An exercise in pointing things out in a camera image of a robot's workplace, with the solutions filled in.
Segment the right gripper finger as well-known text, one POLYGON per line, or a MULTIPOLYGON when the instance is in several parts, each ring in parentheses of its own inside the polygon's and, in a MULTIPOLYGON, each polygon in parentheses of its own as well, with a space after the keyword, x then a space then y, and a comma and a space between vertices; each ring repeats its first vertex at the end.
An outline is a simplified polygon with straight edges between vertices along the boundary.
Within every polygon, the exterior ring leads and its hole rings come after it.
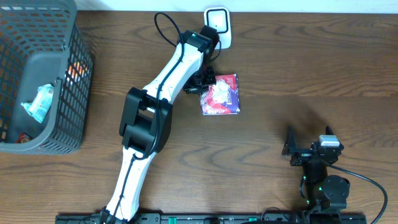
POLYGON ((325 128, 325 147, 339 148, 340 150, 345 148, 329 126, 325 128))
POLYGON ((289 127, 287 139, 285 140, 284 147, 282 149, 283 156, 291 156, 297 152, 297 145, 295 142, 295 134, 292 126, 289 127))

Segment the red purple snack packet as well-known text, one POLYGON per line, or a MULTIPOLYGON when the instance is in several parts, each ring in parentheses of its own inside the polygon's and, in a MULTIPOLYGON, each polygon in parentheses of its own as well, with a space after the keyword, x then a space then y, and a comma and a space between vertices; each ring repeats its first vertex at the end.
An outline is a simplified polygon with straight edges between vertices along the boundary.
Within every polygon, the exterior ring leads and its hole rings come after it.
POLYGON ((202 115, 238 114, 241 110, 237 74, 215 78, 216 83, 200 96, 202 115))

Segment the teal white snack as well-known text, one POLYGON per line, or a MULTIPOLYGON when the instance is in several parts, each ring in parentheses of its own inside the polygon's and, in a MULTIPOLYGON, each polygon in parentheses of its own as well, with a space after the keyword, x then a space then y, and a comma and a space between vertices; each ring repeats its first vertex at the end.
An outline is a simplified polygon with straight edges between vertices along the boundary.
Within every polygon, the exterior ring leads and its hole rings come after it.
POLYGON ((38 87, 37 95, 31 103, 21 103, 26 112, 37 122, 43 123, 52 104, 54 87, 46 84, 38 87))

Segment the orange brown candy bar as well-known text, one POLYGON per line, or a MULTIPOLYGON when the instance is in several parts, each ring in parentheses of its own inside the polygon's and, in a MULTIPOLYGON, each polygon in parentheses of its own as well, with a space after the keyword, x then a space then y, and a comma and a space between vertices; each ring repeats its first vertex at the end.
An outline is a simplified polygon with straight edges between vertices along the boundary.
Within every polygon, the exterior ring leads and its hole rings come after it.
POLYGON ((26 134, 26 133, 21 133, 21 134, 19 135, 19 137, 18 137, 16 143, 19 143, 19 144, 21 144, 21 143, 27 143, 27 142, 29 142, 29 141, 31 141, 31 140, 32 140, 32 138, 31 138, 28 134, 26 134))

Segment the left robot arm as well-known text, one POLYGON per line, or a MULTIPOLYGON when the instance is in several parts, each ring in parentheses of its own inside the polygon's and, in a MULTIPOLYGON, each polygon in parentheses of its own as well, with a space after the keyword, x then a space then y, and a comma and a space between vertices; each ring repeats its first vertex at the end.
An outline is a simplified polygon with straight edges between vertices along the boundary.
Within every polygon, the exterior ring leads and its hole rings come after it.
POLYGON ((208 26, 185 31, 159 75, 143 89, 128 91, 119 127, 123 163, 113 196, 100 213, 101 223, 128 223, 136 216, 149 165, 170 135, 173 103, 180 91, 199 95, 215 84, 209 63, 219 42, 217 31, 208 26))

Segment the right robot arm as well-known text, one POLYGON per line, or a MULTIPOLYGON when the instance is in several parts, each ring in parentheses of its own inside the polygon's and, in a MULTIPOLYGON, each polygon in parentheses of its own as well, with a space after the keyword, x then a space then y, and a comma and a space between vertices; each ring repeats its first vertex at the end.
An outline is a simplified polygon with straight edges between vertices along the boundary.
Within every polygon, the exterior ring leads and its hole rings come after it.
POLYGON ((341 223, 341 211, 347 207, 350 182, 338 175, 328 175, 327 168, 338 161, 344 146, 330 127, 309 148, 298 147, 293 128, 289 128, 282 155, 290 156, 290 165, 303 169, 300 194, 307 208, 291 220, 299 223, 341 223))

